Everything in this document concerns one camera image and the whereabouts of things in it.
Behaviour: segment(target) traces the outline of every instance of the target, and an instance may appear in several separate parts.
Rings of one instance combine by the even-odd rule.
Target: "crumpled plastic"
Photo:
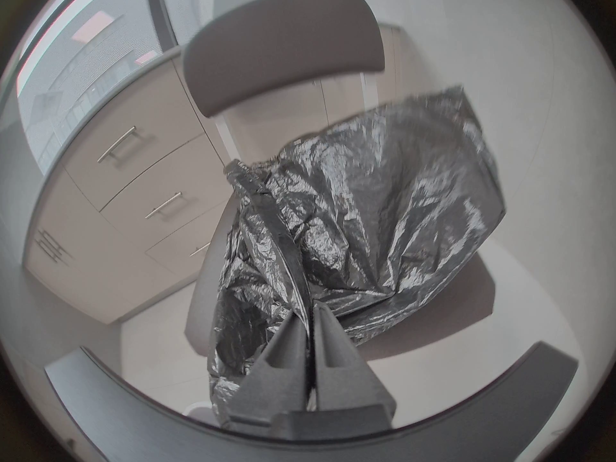
[[[221,426],[289,312],[308,325],[318,299],[368,341],[435,297],[505,213],[462,87],[375,108],[226,175],[240,208],[208,356]]]

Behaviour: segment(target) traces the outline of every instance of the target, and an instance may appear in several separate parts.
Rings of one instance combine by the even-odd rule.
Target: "garbage bag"
[[[328,305],[363,343],[427,304],[504,216],[497,167],[462,87],[408,97],[233,161],[228,234],[208,356],[225,405],[288,313]]]

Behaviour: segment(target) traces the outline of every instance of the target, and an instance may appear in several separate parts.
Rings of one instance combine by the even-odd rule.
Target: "chair backrest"
[[[255,0],[212,20],[184,52],[190,94],[208,117],[290,84],[384,68],[364,0]]]

